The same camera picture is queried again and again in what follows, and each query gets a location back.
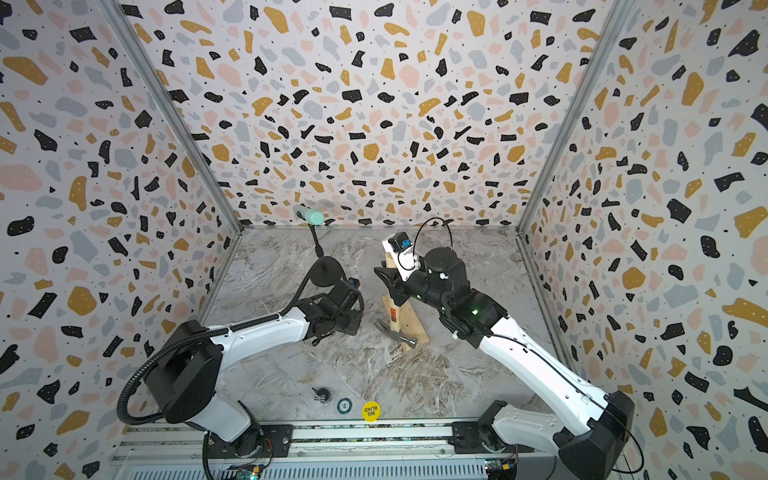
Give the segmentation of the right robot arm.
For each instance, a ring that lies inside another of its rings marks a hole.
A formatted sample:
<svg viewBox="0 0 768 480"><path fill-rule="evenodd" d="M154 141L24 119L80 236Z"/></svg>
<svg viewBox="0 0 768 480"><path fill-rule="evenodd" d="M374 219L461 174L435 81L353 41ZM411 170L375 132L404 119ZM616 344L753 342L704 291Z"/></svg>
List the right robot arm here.
<svg viewBox="0 0 768 480"><path fill-rule="evenodd" d="M634 402L622 391L606 393L579 377L539 345L492 297L473 288L466 266L449 247L418 256L411 244L385 240L388 260L375 268L390 299L433 307L457 339L494 358L551 409L528 412L495 402L478 421L484 448L524 444L553 454L578 479L606 479L632 440Z"/></svg>

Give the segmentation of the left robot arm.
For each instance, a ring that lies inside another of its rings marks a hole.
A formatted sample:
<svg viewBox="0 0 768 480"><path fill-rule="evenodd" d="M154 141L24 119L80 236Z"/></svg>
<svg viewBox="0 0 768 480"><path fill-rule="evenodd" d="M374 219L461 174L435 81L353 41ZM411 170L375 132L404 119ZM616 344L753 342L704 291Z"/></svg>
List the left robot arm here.
<svg viewBox="0 0 768 480"><path fill-rule="evenodd" d="M216 391L219 374L275 347L305 340L317 345L336 332L356 335L364 310L359 286L355 278L339 280L328 293L297 300L285 314L222 326L220 335L197 321L183 323L166 343L170 352L143 376L161 417L255 449L261 427L241 402Z"/></svg>

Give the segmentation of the wooden handle claw hammer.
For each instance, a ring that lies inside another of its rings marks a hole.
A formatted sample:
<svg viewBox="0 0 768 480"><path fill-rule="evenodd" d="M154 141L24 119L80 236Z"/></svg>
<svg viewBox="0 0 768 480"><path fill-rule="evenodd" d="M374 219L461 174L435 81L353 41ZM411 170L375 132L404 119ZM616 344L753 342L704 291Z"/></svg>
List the wooden handle claw hammer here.
<svg viewBox="0 0 768 480"><path fill-rule="evenodd" d="M385 255L385 260L380 266L374 268L374 273L388 290L388 300L385 302L385 306L389 313L389 325L385 327L384 323L380 321L377 328L390 339L411 349L415 348L418 345L418 340L402 331L400 307L408 297L405 295L405 282L391 253Z"/></svg>

